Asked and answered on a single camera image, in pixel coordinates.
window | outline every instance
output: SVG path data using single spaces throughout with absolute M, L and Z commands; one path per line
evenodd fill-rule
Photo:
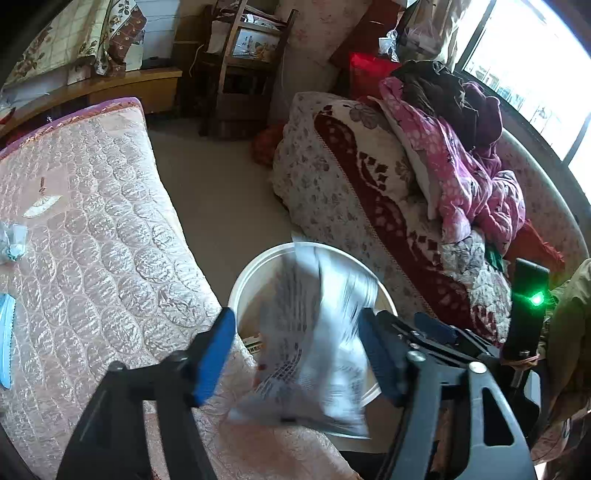
M 591 199 L 591 58 L 541 0 L 473 0 L 456 70 L 507 101 L 569 165 Z

green led light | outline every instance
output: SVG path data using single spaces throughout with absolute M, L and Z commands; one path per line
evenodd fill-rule
M 536 307 L 542 305 L 544 303 L 544 294 L 539 291 L 538 293 L 530 297 L 530 302 Z

bed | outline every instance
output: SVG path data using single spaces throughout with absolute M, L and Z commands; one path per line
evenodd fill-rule
M 62 197 L 24 219 L 40 189 Z M 150 365 L 185 348 L 220 305 L 184 240 L 134 98 L 78 111 L 4 149 L 0 219 L 30 229 L 26 255 L 0 266 L 0 291 L 17 300 L 0 423 L 31 470 L 51 479 L 107 366 Z M 194 411 L 218 478 L 357 478 L 320 433 L 225 422 L 254 369 L 236 336 L 216 394 Z M 154 405 L 145 419 L 154 478 L 164 480 Z
M 298 93 L 283 133 L 273 187 L 308 238 L 363 262 L 403 318 L 424 312 L 504 341 L 511 290 L 485 259 L 482 231 L 473 228 L 461 242 L 442 243 L 441 221 L 427 219 L 414 170 L 381 111 L 329 93 Z M 589 256 L 577 222 L 540 165 L 508 131 L 496 151 L 515 172 L 527 217 L 564 255 L 560 284 Z

wooden cabinet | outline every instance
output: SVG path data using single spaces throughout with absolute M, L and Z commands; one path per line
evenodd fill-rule
M 17 128 L 31 131 L 45 123 L 48 116 L 59 118 L 105 100 L 137 97 L 145 113 L 172 110 L 177 81 L 182 74 L 174 67 L 134 70 L 122 77 L 94 77 L 60 87 L 16 110 L 7 124 L 0 128 L 0 147 Z

electrical cord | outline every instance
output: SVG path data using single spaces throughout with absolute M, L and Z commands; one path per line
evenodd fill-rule
M 205 43 L 202 43 L 201 45 L 199 45 L 197 47 L 197 50 L 195 51 L 195 56 L 193 57 L 193 63 L 191 64 L 191 66 L 189 67 L 189 76 L 192 78 L 193 74 L 193 67 L 195 66 L 195 62 L 197 61 L 197 55 L 199 55 L 199 50 L 201 50 L 203 48 L 203 46 L 205 45 Z

